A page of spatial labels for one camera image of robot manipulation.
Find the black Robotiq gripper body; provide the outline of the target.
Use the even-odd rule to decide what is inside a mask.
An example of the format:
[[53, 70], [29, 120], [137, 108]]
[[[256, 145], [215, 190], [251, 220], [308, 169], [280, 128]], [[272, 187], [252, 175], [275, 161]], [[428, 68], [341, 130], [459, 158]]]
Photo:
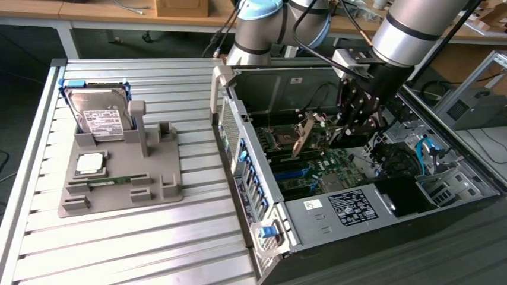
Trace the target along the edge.
[[413, 66], [399, 67], [388, 63], [371, 65], [367, 70], [372, 76], [365, 83], [367, 93], [379, 100], [391, 100], [413, 70]]

